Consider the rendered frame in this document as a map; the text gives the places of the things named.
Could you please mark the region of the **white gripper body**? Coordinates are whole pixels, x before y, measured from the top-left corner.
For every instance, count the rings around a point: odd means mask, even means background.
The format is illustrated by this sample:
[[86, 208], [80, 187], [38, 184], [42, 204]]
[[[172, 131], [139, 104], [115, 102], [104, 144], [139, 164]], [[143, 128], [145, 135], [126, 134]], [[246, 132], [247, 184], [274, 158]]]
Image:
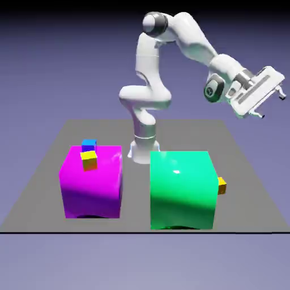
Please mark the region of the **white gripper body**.
[[244, 118], [250, 110], [261, 106], [271, 95], [276, 93], [275, 87], [282, 84], [285, 76], [272, 66], [264, 67], [259, 74], [253, 76], [249, 88], [241, 87], [230, 99], [230, 105], [238, 117]]

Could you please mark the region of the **large green box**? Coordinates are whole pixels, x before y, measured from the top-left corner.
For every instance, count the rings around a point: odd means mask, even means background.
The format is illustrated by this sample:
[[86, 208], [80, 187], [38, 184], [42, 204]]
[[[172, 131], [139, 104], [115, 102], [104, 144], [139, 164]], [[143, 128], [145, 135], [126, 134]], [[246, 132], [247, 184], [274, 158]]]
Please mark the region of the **large green box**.
[[152, 151], [151, 229], [212, 229], [218, 189], [207, 151]]

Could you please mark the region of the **small yellow cube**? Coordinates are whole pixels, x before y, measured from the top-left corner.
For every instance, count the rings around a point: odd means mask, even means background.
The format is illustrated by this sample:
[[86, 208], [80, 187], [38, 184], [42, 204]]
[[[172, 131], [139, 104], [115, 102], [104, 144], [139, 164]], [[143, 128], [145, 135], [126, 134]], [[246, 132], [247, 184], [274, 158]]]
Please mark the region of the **small yellow cube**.
[[83, 170], [95, 170], [97, 169], [97, 155], [96, 151], [85, 151], [80, 153], [80, 157], [83, 164]]

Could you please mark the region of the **large magenta box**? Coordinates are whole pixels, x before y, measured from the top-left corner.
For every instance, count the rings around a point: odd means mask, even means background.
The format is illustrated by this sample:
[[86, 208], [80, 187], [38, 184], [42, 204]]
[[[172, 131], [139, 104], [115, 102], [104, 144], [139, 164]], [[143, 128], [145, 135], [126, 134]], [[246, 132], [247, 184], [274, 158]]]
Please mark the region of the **large magenta box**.
[[98, 146], [97, 169], [84, 171], [81, 146], [72, 146], [59, 171], [66, 218], [118, 219], [122, 200], [122, 147]]

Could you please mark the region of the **small blue cube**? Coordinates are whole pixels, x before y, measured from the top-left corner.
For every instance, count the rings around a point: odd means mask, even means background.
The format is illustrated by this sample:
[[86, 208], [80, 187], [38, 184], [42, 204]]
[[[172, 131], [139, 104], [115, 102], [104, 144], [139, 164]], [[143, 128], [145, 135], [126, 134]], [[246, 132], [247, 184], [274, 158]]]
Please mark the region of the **small blue cube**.
[[84, 139], [82, 141], [82, 152], [96, 151], [97, 140], [96, 139]]

